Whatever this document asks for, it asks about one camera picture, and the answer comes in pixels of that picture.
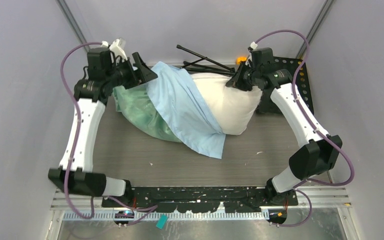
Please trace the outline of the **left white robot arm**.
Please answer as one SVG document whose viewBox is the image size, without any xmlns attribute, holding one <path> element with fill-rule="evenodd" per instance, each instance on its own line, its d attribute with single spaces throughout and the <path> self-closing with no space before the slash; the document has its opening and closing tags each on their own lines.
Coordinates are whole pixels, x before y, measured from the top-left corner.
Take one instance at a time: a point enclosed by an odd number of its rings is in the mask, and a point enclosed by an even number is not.
<svg viewBox="0 0 384 240">
<path fill-rule="evenodd" d="M 113 89 L 131 89 L 158 77 L 138 52 L 131 59 L 110 47 L 91 48 L 87 53 L 83 77 L 72 93 L 74 114 L 66 150 L 59 166 L 48 171 L 48 179 L 65 194 L 111 196 L 121 207 L 133 202 L 129 180 L 93 171 L 96 136 Z"/>
</svg>

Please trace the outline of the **green and blue pillowcase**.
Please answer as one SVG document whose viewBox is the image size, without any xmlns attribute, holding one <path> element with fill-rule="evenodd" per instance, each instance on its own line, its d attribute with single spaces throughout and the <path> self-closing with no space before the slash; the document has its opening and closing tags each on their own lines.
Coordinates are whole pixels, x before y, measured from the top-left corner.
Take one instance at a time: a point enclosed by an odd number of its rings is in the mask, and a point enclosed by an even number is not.
<svg viewBox="0 0 384 240">
<path fill-rule="evenodd" d="M 185 70 L 156 63 L 157 78 L 126 89 L 113 89 L 116 111 L 156 139 L 183 143 L 198 154 L 221 159 L 226 134 Z"/>
</svg>

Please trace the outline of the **white pillow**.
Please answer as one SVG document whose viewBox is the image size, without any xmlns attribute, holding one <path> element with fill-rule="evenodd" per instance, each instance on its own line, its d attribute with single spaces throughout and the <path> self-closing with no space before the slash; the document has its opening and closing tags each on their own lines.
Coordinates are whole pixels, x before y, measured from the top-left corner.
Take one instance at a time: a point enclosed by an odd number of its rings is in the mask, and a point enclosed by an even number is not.
<svg viewBox="0 0 384 240">
<path fill-rule="evenodd" d="M 226 83 L 231 78 L 221 74 L 194 73 L 190 76 L 222 132 L 241 135 L 247 129 L 263 92 L 256 86 L 250 91 L 227 87 Z"/>
</svg>

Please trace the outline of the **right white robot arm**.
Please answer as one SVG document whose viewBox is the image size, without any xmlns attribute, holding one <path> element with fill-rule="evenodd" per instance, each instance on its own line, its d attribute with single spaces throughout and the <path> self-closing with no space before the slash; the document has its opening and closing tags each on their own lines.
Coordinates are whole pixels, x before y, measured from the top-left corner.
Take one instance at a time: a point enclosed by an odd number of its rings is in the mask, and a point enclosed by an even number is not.
<svg viewBox="0 0 384 240">
<path fill-rule="evenodd" d="M 290 71 L 275 60 L 271 48 L 250 49 L 251 59 L 241 62 L 226 86 L 241 91 L 253 87 L 262 90 L 259 111 L 266 113 L 277 106 L 290 125 L 299 150 L 288 160 L 288 167 L 269 179 L 265 198 L 271 205 L 279 205 L 302 181 L 331 170 L 338 159 L 342 140 L 324 129 L 305 103 L 301 102 Z"/>
</svg>

